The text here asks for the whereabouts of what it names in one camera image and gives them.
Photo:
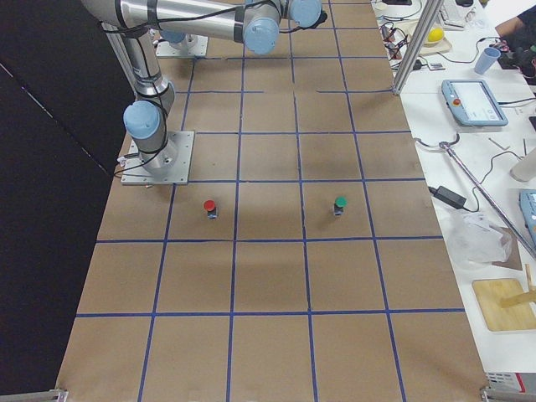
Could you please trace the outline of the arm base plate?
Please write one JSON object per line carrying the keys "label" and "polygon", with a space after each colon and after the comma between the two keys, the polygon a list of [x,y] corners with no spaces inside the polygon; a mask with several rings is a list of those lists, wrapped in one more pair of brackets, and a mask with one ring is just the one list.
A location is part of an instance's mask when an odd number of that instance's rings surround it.
{"label": "arm base plate", "polygon": [[194,137],[194,131],[169,131],[166,147],[154,159],[148,154],[143,154],[143,158],[139,158],[137,145],[131,139],[129,153],[134,153],[135,157],[126,160],[125,172],[121,173],[121,183],[123,185],[169,185],[173,183],[186,185]]}
{"label": "arm base plate", "polygon": [[156,56],[159,59],[195,59],[204,58],[207,53],[209,38],[198,35],[186,35],[180,43],[159,39]]}

